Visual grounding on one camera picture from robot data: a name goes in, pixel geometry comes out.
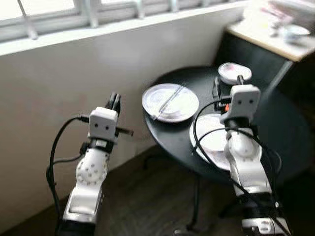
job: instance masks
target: black table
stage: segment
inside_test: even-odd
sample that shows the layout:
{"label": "black table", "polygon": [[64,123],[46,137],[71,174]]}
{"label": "black table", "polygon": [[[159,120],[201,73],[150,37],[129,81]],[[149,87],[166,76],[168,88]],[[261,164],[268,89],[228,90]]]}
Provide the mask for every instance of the black table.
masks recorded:
{"label": "black table", "polygon": [[[165,74],[158,78],[155,84],[186,82],[186,87],[197,95],[199,109],[201,109],[213,100],[213,79],[218,75],[217,67],[190,67]],[[262,95],[252,123],[258,126],[261,141],[269,148],[276,150],[282,157],[283,167],[277,179],[279,185],[310,166],[312,161],[310,129],[297,108],[280,92],[276,89],[268,90],[268,87],[263,85],[260,85],[259,88]],[[228,95],[230,89],[231,86],[221,83],[223,94]],[[213,108],[210,107],[206,112],[212,113]],[[191,154],[189,128],[193,118],[169,124],[154,121],[144,112],[144,120],[155,141],[172,158],[202,177],[229,184],[221,175],[214,172],[197,153]]]}

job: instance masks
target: floor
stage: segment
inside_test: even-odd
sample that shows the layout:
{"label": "floor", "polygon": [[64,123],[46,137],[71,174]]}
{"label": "floor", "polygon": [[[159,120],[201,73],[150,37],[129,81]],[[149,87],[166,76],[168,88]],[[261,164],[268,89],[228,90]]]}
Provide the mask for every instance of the floor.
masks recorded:
{"label": "floor", "polygon": [[[106,199],[96,227],[100,236],[172,236],[190,221],[194,174],[167,158],[143,160],[154,147],[119,168],[106,179]],[[280,189],[286,215],[296,236],[315,235],[315,172],[309,170]],[[217,213],[234,198],[231,187],[201,180],[196,228],[200,236],[242,236],[240,216],[217,220]],[[52,236],[54,208],[50,207],[1,236]]]}

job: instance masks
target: white plate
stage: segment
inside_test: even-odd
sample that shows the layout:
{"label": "white plate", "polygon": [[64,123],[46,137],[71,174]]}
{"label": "white plate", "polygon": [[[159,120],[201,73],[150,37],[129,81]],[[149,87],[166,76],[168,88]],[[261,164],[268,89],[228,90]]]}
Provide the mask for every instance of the white plate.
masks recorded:
{"label": "white plate", "polygon": [[[196,145],[195,138],[193,136],[192,126],[190,126],[189,137],[191,144]],[[220,114],[206,114],[200,116],[196,124],[197,138],[200,138],[205,133],[213,129],[224,128],[224,125],[220,123]],[[230,171],[230,163],[224,155],[224,147],[226,144],[226,131],[215,131],[201,140],[201,145],[209,158],[221,169]],[[201,150],[197,148],[197,153],[205,161],[209,162],[202,154]]]}
{"label": "white plate", "polygon": [[[149,88],[142,95],[142,106],[149,115],[158,115],[159,109],[168,100],[181,85],[160,84]],[[180,92],[169,102],[157,120],[176,123],[192,117],[199,107],[199,100],[196,94],[187,87],[182,88]]]}
{"label": "white plate", "polygon": [[221,80],[228,85],[237,85],[237,76],[242,75],[245,81],[252,77],[252,71],[242,65],[227,62],[219,66],[218,73]]}

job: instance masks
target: white wall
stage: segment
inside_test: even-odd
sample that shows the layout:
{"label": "white wall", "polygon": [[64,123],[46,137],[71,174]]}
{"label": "white wall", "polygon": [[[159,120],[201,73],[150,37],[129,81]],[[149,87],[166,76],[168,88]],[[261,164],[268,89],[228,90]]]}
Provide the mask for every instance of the white wall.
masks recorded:
{"label": "white wall", "polygon": [[[142,118],[141,95],[159,75],[211,64],[223,27],[242,7],[81,39],[0,57],[0,232],[53,203],[45,179],[52,141],[71,115],[122,95],[120,137],[110,166],[121,165],[154,142]],[[72,125],[56,157],[78,153],[85,124]],[[56,167],[61,197],[74,185],[74,166]]]}

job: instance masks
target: small bowl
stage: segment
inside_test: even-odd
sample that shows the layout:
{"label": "small bowl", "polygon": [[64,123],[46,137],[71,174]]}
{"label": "small bowl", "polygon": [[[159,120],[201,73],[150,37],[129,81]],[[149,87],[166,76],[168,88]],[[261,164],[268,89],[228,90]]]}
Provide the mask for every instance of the small bowl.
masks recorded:
{"label": "small bowl", "polygon": [[287,43],[294,43],[302,36],[309,35],[311,32],[301,26],[287,25],[283,27],[283,38]]}

